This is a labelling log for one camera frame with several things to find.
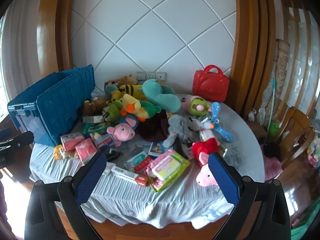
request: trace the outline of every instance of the screw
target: screw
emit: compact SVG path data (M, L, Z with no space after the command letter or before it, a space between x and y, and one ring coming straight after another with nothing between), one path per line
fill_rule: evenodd
M244 182L251 182L251 178L249 176L243 176L242 179Z
M63 181L64 182L66 182L66 183L68 183L68 182L70 182L70 181L72 181L72 176L66 176L64 179L63 179Z
M281 185L280 181L277 180L277 179L273 180L273 184L275 184L276 186L280 186Z
M40 186L41 184L42 184L42 180L37 180L36 182L35 182L35 186Z

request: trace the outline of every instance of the blue plastic storage bin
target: blue plastic storage bin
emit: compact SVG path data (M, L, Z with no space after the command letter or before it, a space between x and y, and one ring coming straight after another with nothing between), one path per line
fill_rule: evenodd
M22 126L33 132L34 142L55 147L72 130L94 88L92 65L52 73L10 101L8 111L17 129Z

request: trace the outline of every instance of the wall outlet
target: wall outlet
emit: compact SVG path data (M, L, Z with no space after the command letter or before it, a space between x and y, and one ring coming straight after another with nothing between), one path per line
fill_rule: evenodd
M146 80L149 79L156 79L156 73L155 72L146 72Z
M156 72L156 80L166 81L167 73L166 72Z
M144 71L137 71L137 80L146 80L146 73Z

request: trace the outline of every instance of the gray plush toy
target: gray plush toy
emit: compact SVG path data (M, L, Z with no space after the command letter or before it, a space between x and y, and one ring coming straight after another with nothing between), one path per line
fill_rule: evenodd
M168 123L169 136L162 143L165 148L170 148L177 136L181 142L185 142L188 139L190 131L187 126L187 120L184 117L175 114L168 119Z

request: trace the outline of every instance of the round table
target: round table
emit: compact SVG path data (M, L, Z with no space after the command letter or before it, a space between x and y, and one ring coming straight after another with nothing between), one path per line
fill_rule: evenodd
M177 114L186 116L185 110ZM234 142L224 143L228 152L224 159L244 176L254 181L264 182L264 164L259 144L244 122L228 106L221 103L219 113L221 126L234 135ZM136 135L123 143L120 150L124 153L115 163L123 163L131 156L147 150L148 143ZM45 183L61 181L67 175L74 175L80 168L79 160L53 160L53 147L36 144L30 169L33 179ZM170 223L191 222L198 229L229 214L233 208L227 203L218 186L201 187L195 178L200 167L195 160L178 180L163 192L155 193L151 187L141 187L115 177L103 174L92 192L89 201L82 204L84 212L98 222L110 219L118 225L126 223L148 223L163 228Z

